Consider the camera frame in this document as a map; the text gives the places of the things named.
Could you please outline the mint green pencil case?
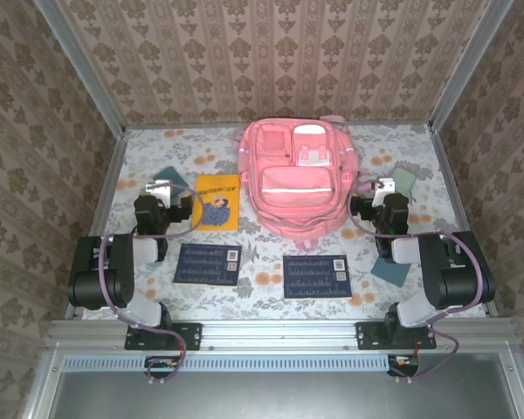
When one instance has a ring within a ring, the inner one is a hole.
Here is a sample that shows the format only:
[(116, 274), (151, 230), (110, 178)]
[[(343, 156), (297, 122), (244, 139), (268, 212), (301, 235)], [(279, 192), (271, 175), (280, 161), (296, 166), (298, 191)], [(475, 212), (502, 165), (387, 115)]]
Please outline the mint green pencil case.
[(403, 168), (394, 168), (391, 177), (395, 183), (395, 191), (403, 196), (410, 197), (416, 176)]

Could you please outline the teal zip pouch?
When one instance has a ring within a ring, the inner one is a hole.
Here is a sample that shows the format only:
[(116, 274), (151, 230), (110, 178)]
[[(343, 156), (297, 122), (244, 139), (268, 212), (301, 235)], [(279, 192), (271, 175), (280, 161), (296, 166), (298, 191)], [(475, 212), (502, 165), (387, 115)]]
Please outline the teal zip pouch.
[(155, 182), (157, 181), (172, 182), (173, 184), (176, 184), (176, 185), (181, 185), (181, 186), (186, 186), (186, 187), (189, 186), (189, 184), (181, 177), (181, 175), (172, 166), (168, 166), (162, 169), (157, 174), (153, 175), (153, 180)]

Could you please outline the dark blue book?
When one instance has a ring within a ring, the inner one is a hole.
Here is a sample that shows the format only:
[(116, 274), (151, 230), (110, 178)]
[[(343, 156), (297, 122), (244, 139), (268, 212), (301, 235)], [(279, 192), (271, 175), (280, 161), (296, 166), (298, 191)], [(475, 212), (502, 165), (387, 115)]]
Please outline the dark blue book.
[(283, 290), (285, 299), (349, 299), (346, 256), (284, 256)]
[(182, 244), (173, 283), (236, 287), (242, 247), (219, 244)]

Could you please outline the yellow book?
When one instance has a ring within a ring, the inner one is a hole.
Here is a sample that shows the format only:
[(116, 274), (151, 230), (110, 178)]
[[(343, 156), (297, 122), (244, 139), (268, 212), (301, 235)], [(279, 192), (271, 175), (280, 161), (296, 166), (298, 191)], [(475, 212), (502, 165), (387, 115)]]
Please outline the yellow book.
[(240, 207), (240, 180), (238, 175), (198, 175), (196, 192), (202, 197), (204, 206), (194, 202), (192, 223), (202, 222), (197, 230), (234, 231), (238, 230)]

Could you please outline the pink student backpack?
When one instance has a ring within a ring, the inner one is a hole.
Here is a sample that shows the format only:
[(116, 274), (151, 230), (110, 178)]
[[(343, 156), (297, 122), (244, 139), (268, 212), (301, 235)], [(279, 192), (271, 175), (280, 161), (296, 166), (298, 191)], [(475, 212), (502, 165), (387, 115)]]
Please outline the pink student backpack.
[(239, 178), (270, 232), (310, 251), (345, 224), (360, 162), (344, 117), (266, 118), (233, 142)]

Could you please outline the floral tablecloth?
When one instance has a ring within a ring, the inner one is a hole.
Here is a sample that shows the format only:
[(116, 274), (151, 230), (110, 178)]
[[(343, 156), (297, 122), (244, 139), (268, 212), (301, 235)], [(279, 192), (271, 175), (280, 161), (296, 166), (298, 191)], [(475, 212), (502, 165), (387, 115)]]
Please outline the floral tablecloth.
[[(438, 165), (429, 128), (415, 125), (352, 125), (352, 142), (365, 179), (389, 175), (403, 168), (416, 176), (411, 191), (410, 230), (456, 230), (454, 211)], [(237, 170), (233, 127), (129, 129), (128, 147), (116, 185), (106, 230), (126, 233), (135, 224), (134, 200), (153, 175), (172, 166), (189, 184), (198, 175), (229, 175)], [(290, 240), (272, 234), (257, 220), (246, 192), (240, 195), (238, 230), (189, 231), (186, 223), (170, 228), (163, 265), (135, 270), (136, 289), (161, 301), (174, 319), (365, 319), (380, 318), (389, 306), (414, 295), (421, 271), (413, 265), (401, 288), (371, 273), (376, 246), (367, 223), (345, 223), (321, 238), (318, 255), (345, 255), (352, 290), (349, 299), (285, 299), (283, 257), (297, 253)], [(177, 285), (173, 283), (182, 244), (231, 244), (242, 247), (236, 287)]]

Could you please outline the black connector board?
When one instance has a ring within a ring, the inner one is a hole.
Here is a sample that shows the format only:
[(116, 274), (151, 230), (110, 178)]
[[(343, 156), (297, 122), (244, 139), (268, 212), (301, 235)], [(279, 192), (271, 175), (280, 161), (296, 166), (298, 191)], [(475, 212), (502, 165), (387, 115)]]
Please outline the black connector board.
[(411, 355), (388, 355), (389, 370), (387, 374), (392, 377), (413, 377), (419, 367), (419, 359), (416, 354)]
[(150, 383), (154, 381), (164, 383), (174, 371), (178, 369), (179, 362), (179, 356), (147, 357), (144, 361), (144, 367), (146, 368), (145, 375), (148, 377)]

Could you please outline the grey metal panel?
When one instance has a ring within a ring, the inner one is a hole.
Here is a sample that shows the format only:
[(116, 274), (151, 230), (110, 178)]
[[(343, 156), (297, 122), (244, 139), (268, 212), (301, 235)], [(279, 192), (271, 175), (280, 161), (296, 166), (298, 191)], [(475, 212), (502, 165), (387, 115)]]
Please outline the grey metal panel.
[(68, 373), (51, 419), (518, 419), (493, 369), (396, 382), (365, 373)]

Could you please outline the aluminium side rail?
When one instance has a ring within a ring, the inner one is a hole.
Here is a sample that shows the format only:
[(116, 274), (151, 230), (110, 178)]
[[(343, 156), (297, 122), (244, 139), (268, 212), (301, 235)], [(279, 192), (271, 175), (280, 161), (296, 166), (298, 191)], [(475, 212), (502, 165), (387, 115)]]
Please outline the aluminium side rail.
[(113, 154), (108, 164), (106, 177), (100, 192), (99, 200), (94, 212), (93, 221), (89, 230), (90, 236), (101, 236), (107, 225), (110, 208), (114, 199), (116, 185), (119, 180), (125, 153), (128, 147), (127, 129), (122, 128), (121, 135), (116, 137)]
[(435, 130), (433, 127), (430, 127), (431, 132), (431, 141), (435, 149), (436, 156), (438, 158), (438, 165), (440, 171), (443, 174), (445, 180), (445, 186), (447, 189), (448, 196), (451, 201), (452, 209), (454, 211), (456, 225), (461, 230), (470, 230), (470, 224), (468, 222), (467, 215), (465, 213), (465, 208), (462, 203), (457, 183), (455, 182), (454, 175), (449, 163), (448, 156), (445, 152), (444, 144), (438, 130)]

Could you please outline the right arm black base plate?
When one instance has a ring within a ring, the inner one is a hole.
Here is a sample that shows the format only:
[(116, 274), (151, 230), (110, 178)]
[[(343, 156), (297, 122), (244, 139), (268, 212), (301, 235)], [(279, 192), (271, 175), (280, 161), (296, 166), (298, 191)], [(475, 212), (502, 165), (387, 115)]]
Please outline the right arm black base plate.
[(358, 322), (355, 324), (359, 350), (411, 350), (436, 349), (435, 335), (426, 327), (389, 327), (383, 322)]

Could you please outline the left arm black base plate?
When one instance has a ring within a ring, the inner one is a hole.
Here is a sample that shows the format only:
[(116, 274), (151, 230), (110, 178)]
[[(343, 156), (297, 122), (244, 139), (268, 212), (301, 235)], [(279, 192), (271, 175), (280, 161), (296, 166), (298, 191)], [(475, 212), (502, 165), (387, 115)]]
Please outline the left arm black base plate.
[[(183, 338), (188, 351), (197, 351), (200, 349), (202, 340), (201, 323), (176, 322), (172, 324), (172, 331)], [(129, 326), (124, 348), (135, 351), (176, 351), (178, 349), (178, 342), (175, 337), (167, 334), (152, 333)]]

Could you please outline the aluminium mounting rail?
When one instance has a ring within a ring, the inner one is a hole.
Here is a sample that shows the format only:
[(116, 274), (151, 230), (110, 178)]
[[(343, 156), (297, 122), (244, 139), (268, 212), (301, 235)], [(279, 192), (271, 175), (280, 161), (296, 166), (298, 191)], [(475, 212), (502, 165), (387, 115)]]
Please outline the aluminium mounting rail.
[[(204, 320), (197, 354), (339, 354), (357, 351), (356, 319), (341, 320)], [(505, 353), (521, 349), (510, 319), (445, 318), (435, 354), (448, 353), (458, 340), (461, 353)], [(45, 341), (48, 350), (67, 354), (121, 354), (127, 327), (114, 320), (54, 321)]]

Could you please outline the aluminium frame post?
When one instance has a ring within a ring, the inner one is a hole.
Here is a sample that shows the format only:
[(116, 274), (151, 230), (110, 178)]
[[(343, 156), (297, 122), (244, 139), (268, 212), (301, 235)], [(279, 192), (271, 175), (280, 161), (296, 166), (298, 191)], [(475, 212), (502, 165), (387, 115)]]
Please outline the aluminium frame post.
[(488, 0), (485, 11), (431, 113), (429, 127), (433, 133), (439, 132), (446, 123), (513, 2), (514, 0)]
[(123, 138), (126, 124), (110, 97), (107, 84), (101, 80), (93, 61), (87, 56), (83, 44), (76, 33), (75, 26), (69, 22), (58, 0), (34, 0), (45, 21), (58, 40), (84, 87), (100, 111), (114, 138)]

